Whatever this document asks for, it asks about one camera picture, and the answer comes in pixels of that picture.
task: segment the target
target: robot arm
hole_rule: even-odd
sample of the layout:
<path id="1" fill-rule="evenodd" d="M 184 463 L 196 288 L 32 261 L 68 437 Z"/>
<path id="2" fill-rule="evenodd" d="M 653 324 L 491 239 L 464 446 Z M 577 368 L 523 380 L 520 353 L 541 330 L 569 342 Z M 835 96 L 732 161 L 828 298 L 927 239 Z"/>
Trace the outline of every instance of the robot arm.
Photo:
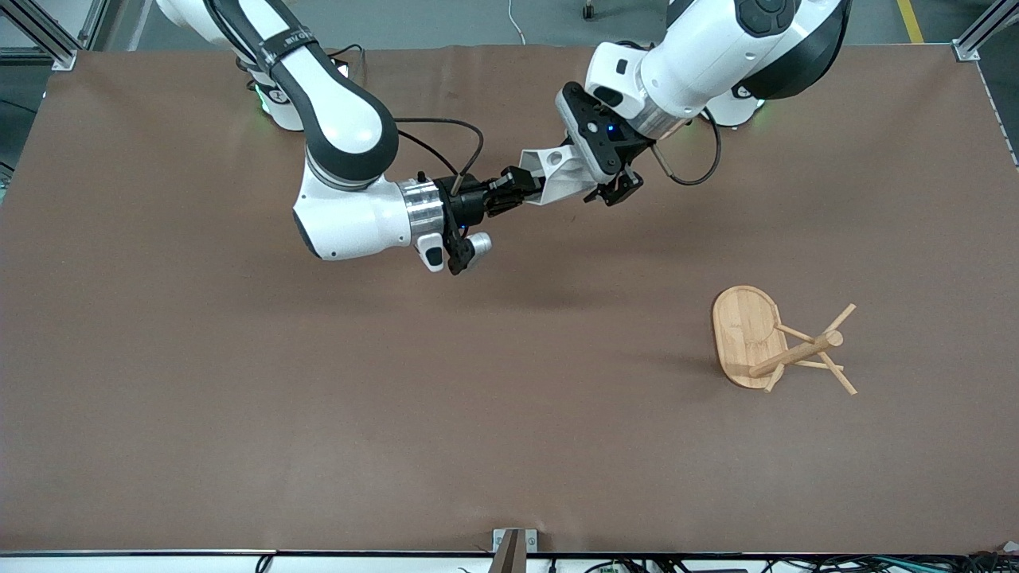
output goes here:
<path id="1" fill-rule="evenodd" d="M 497 178 L 419 173 L 398 184 L 383 177 L 396 154 L 392 116 L 336 70 L 282 0 L 157 1 L 178 25 L 231 47 L 266 111 L 280 126 L 305 131 L 293 214 L 316 256 L 348 259 L 414 245 L 430 270 L 448 265 L 457 274 L 491 248 L 486 233 L 464 238 L 462 227 L 524 202 L 582 193 L 614 205 L 643 183 L 632 161 L 712 98 L 741 86 L 768 93 L 758 97 L 788 97 L 813 84 L 838 53 L 851 0 L 673 0 L 659 46 L 602 44 L 584 86 L 569 83 L 556 95 L 562 145 L 525 150 L 520 166 Z"/>

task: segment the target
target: gray floor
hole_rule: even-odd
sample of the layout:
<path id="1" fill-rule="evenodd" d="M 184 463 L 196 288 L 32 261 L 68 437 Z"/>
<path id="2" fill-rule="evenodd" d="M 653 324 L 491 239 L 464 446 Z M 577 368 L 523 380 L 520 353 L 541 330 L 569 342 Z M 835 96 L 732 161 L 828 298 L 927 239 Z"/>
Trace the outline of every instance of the gray floor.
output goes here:
<path id="1" fill-rule="evenodd" d="M 595 0 L 596 17 L 580 17 L 581 0 L 516 0 L 514 15 L 528 43 L 595 45 L 603 41 L 658 41 L 664 34 L 664 0 Z M 913 0 L 927 42 L 958 36 L 988 0 Z M 303 0 L 294 13 L 312 24 L 324 45 L 360 43 L 369 50 L 448 45 L 517 44 L 506 0 Z M 197 34 L 173 25 L 153 0 L 123 0 L 111 14 L 106 50 L 210 50 Z M 909 37 L 896 0 L 855 0 L 848 44 L 899 44 Z M 981 67 L 1003 121 L 1019 134 L 1019 27 L 993 38 Z M 48 66 L 0 65 L 0 98 L 37 107 Z M 16 166 L 33 116 L 0 103 L 0 160 Z"/>

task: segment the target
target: yellow floor line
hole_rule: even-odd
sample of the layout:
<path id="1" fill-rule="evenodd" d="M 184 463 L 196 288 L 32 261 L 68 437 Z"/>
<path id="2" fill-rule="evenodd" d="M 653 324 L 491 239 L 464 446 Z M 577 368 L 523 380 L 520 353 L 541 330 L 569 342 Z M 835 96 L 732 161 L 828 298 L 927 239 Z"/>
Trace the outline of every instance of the yellow floor line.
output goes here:
<path id="1" fill-rule="evenodd" d="M 913 44 L 923 44 L 923 34 L 920 33 L 920 24 L 916 21 L 913 4 L 909 0 L 897 1 L 899 2 L 899 11 L 902 12 L 902 21 L 906 24 L 906 32 L 909 33 L 909 41 Z"/>

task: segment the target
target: table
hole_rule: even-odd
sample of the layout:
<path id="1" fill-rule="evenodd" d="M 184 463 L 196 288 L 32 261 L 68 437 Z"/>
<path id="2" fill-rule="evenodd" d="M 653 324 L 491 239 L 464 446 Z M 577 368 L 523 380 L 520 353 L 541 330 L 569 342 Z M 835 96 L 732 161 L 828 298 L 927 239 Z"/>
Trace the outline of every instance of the table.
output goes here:
<path id="1" fill-rule="evenodd" d="M 589 49 L 374 52 L 396 115 L 551 147 Z M 461 161 L 453 127 L 415 133 Z M 484 224 L 476 272 L 314 259 L 302 137 L 226 53 L 82 53 L 0 210 L 0 548 L 963 553 L 1019 536 L 1019 175 L 978 69 L 847 47 L 725 134 L 716 175 Z M 710 160 L 696 125 L 663 144 Z M 441 166 L 404 145 L 390 178 Z M 767 292 L 830 374 L 716 364 L 713 298 Z"/>

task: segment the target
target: white cable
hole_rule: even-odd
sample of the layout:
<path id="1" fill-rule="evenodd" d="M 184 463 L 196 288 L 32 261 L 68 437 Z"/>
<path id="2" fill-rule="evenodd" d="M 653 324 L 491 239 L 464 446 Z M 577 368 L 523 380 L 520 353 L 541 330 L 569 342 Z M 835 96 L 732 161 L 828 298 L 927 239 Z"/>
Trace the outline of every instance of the white cable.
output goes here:
<path id="1" fill-rule="evenodd" d="M 512 21 L 513 27 L 517 29 L 517 34 L 520 34 L 520 43 L 527 46 L 527 39 L 524 38 L 524 31 L 517 25 L 517 20 L 513 19 L 513 0 L 509 0 L 509 8 L 506 9 L 506 13 L 509 14 L 509 21 Z"/>

